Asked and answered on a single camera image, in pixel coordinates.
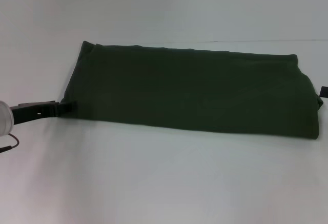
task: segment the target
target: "small black tag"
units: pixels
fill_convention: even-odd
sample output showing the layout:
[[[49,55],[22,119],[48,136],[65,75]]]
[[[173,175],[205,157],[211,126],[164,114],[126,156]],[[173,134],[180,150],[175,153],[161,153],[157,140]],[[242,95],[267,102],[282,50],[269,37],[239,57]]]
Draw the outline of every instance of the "small black tag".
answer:
[[[321,87],[320,97],[328,98],[328,87]]]

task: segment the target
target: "green towel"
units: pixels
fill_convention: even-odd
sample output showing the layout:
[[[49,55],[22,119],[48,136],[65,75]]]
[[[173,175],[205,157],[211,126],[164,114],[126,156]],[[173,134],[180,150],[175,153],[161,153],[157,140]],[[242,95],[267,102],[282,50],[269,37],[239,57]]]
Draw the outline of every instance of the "green towel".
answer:
[[[67,118],[316,139],[322,100],[296,55],[84,42]]]

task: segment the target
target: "white wall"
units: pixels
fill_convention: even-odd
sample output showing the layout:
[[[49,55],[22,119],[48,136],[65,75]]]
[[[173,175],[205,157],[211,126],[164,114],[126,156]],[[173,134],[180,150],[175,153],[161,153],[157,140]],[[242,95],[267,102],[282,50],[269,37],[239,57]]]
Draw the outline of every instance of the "white wall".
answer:
[[[319,91],[326,1],[0,0],[0,99],[60,100],[84,40],[295,53]],[[17,125],[21,145],[0,155],[1,223],[326,224],[326,106],[318,140],[56,118]]]

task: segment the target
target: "white tabletop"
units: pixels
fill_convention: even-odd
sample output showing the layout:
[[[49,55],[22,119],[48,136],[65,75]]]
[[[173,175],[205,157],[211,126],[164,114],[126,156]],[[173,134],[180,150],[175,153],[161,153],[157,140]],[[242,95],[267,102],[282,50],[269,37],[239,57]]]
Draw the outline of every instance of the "white tabletop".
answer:
[[[328,86],[327,0],[0,0],[0,99],[60,100],[82,41],[297,54]],[[326,224],[317,140],[50,118],[0,155],[3,224]],[[1,145],[9,145],[1,137]]]

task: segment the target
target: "folded green cloth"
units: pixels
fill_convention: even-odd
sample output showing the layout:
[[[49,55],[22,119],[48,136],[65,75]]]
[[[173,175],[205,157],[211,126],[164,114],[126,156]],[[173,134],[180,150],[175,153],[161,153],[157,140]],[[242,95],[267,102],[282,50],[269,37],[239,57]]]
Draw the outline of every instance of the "folded green cloth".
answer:
[[[296,55],[84,42],[67,118],[315,139],[322,100]]]

